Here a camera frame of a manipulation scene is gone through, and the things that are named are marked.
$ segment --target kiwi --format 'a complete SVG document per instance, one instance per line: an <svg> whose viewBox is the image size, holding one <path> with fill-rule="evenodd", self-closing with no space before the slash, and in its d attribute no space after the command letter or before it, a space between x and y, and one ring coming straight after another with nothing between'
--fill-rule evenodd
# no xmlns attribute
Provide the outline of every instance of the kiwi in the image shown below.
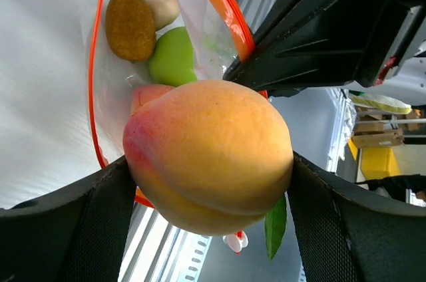
<svg viewBox="0 0 426 282"><path fill-rule="evenodd" d="M147 61L153 54L154 16L145 0L110 0L105 33L113 53L128 61Z"/></svg>

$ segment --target peach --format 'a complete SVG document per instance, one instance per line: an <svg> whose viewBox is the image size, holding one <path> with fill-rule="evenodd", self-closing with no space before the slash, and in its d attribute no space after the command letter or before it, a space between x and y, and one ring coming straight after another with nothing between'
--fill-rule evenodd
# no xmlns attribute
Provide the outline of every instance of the peach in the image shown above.
<svg viewBox="0 0 426 282"><path fill-rule="evenodd" d="M146 103L123 134L132 176L170 223L226 235L260 221L290 184L280 113L249 88L200 80Z"/></svg>
<svg viewBox="0 0 426 282"><path fill-rule="evenodd" d="M157 99L163 94L174 89L172 86L165 84L145 84L136 88L132 93L132 106L130 113L134 114L140 107L147 102Z"/></svg>

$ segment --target person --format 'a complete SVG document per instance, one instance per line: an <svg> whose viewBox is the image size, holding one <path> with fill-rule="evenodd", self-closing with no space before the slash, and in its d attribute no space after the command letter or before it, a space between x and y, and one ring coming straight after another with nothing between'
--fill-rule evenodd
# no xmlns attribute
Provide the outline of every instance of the person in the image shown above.
<svg viewBox="0 0 426 282"><path fill-rule="evenodd" d="M417 199L422 199L426 202L426 176L421 174L372 179L356 182L356 184L367 184L368 190L374 192L379 188L383 188L392 199L402 202L405 202L406 190L410 189Z"/></svg>

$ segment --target yellow bin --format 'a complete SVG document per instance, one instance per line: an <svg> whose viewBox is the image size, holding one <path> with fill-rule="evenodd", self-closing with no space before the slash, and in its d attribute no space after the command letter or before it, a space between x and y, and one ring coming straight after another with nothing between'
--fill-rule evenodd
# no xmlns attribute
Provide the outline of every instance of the yellow bin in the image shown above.
<svg viewBox="0 0 426 282"><path fill-rule="evenodd" d="M361 171L366 180L401 174L392 148L364 148L361 157Z"/></svg>

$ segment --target gray floor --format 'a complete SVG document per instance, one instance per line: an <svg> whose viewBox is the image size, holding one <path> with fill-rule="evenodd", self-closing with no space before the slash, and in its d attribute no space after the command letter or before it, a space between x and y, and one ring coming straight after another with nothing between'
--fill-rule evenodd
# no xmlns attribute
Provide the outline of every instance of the gray floor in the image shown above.
<svg viewBox="0 0 426 282"><path fill-rule="evenodd" d="M309 89L291 98L276 98L272 103L286 119L294 150L326 168L336 115L335 105L327 91ZM213 238L199 282L298 281L302 260L289 209L286 234L272 262L266 256L263 222L245 232L249 245L240 256L231 252L221 238Z"/></svg>

